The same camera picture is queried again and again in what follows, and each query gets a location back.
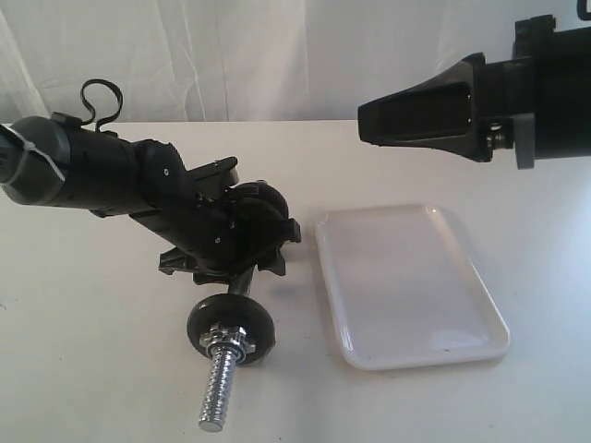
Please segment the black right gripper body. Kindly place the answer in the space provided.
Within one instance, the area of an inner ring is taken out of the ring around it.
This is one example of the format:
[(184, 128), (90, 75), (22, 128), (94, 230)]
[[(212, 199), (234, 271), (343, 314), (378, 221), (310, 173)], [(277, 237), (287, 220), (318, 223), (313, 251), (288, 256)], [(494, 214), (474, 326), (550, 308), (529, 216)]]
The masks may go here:
[(535, 104), (533, 63), (498, 62), (484, 66), (476, 77), (475, 105), (485, 152), (513, 149), (518, 164), (533, 164)]

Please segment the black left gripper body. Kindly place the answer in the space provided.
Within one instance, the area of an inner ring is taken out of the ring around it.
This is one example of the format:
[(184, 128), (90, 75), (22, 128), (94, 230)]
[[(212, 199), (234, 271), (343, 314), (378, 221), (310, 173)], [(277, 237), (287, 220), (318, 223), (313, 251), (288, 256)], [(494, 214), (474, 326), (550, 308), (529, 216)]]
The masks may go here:
[(165, 196), (156, 204), (156, 233), (173, 247), (160, 254), (158, 270), (188, 273), (197, 285), (236, 281), (257, 267), (258, 220), (253, 195), (225, 193), (214, 201)]

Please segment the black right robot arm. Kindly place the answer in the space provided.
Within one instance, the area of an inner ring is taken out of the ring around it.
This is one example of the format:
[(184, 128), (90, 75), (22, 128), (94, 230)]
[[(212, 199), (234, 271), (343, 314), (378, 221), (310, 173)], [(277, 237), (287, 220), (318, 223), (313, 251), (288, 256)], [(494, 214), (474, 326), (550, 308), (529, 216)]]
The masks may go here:
[(511, 59), (470, 54), (434, 78), (357, 109), (361, 141), (473, 162), (513, 150), (520, 169), (590, 154), (590, 30), (552, 15), (514, 25)]

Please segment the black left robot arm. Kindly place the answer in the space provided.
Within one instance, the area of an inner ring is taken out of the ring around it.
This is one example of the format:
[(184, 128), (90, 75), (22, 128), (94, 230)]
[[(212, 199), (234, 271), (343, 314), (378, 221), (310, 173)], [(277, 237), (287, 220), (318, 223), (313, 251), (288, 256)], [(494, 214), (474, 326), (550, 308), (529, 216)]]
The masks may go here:
[(189, 169), (170, 143), (128, 141), (66, 115), (1, 129), (1, 187), (20, 205), (125, 215), (167, 241), (159, 269), (226, 284), (250, 269), (285, 273), (282, 249), (301, 239), (283, 195), (238, 180), (236, 157)]

